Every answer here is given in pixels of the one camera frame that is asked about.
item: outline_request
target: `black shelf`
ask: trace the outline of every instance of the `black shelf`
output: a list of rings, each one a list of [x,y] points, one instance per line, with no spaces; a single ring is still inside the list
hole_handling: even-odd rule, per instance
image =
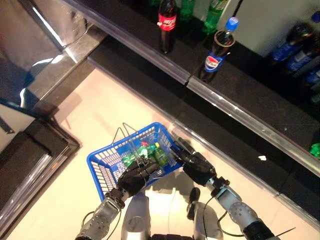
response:
[[[188,85],[212,45],[212,36],[203,35],[202,22],[193,18],[189,24],[178,23],[173,51],[167,55],[162,54],[159,50],[159,28],[156,24],[158,10],[149,6],[146,0],[64,1],[81,11],[102,30],[170,75],[173,78],[172,82],[177,80],[181,84]],[[297,161],[304,156],[303,159],[308,158],[308,161],[312,162],[311,165],[318,166],[316,159],[311,157],[308,151],[312,141],[320,141],[319,121],[255,79],[259,75],[257,70],[264,63],[263,58],[256,53],[236,43],[226,60],[211,82],[212,89],[225,96],[231,103],[238,105],[258,122],[274,128],[274,134],[281,141],[297,143],[300,147],[293,144],[293,148],[299,153],[292,155]],[[268,139],[263,132],[260,135]],[[287,154],[292,152],[286,148],[282,150]]]
[[[277,147],[110,36],[88,60],[320,218],[319,178]],[[262,155],[268,160],[260,161]]]

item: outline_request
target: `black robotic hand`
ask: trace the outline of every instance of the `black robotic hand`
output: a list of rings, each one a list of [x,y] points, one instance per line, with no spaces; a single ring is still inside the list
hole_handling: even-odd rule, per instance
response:
[[[129,194],[129,197],[131,197],[145,186],[150,175],[158,169],[159,166],[155,162],[151,162],[149,159],[141,156],[120,176],[116,186],[119,190],[125,190]]]
[[[216,170],[199,152],[196,152],[184,139],[179,137],[171,150],[175,160],[183,166],[184,172],[197,184],[205,186],[209,179],[216,178]]]

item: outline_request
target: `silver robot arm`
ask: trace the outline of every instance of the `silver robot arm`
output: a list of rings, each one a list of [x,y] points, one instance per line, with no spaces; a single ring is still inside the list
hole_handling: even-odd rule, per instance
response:
[[[124,208],[124,202],[128,196],[127,192],[114,188],[94,211],[92,218],[81,227],[75,240],[103,239],[107,235],[112,221]]]
[[[176,139],[176,146],[172,146],[171,150],[176,161],[183,166],[184,172],[197,184],[209,188],[211,196],[229,213],[247,240],[280,240],[258,218],[256,212],[242,202],[241,197],[229,187],[228,180],[217,178],[215,168],[205,157],[181,137]]]
[[[133,162],[118,179],[116,188],[106,193],[104,200],[94,211],[92,218],[81,227],[75,240],[102,240],[107,235],[111,222],[125,207],[126,199],[136,195],[145,186],[150,175],[158,169],[156,163],[143,157]]]

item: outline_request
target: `blue shopping basket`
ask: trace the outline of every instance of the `blue shopping basket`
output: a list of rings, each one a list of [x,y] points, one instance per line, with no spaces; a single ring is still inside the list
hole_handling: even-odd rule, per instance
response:
[[[119,177],[127,169],[121,159],[131,155],[134,151],[133,145],[138,149],[141,146],[141,142],[147,142],[150,145],[159,143],[160,148],[164,150],[169,158],[168,164],[151,175],[150,179],[146,182],[146,186],[181,166],[175,161],[170,149],[171,146],[176,148],[177,146],[167,129],[159,122],[154,122],[88,155],[86,161],[101,201],[105,198],[107,192],[116,187]]]

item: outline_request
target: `floor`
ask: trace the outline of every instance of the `floor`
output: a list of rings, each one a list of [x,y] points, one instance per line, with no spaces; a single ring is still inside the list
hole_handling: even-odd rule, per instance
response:
[[[100,203],[86,163],[88,154],[109,145],[123,122],[135,129],[160,122],[169,130],[174,130],[170,119],[99,70],[94,70],[59,109],[57,121],[82,147],[13,230],[8,240],[74,239],[81,228],[83,217]],[[320,229],[312,228],[269,192],[259,188],[200,142],[194,138],[189,140],[215,166],[219,176],[223,175],[231,181],[230,186],[257,212],[273,233],[279,234],[296,227],[282,235],[282,240],[320,240]],[[146,191],[152,234],[192,236],[193,223],[186,218],[186,196],[194,185],[196,184],[178,169],[158,180]],[[199,188],[200,200],[206,202],[210,198],[210,192],[204,187]],[[216,210],[218,216],[224,213],[217,202],[211,201],[209,205]],[[111,240],[120,239],[123,217],[124,214]],[[111,224],[110,231],[115,227],[116,220]],[[240,233],[238,226],[228,216],[222,220],[221,225],[225,231]],[[224,236],[224,240],[231,239],[234,237]]]

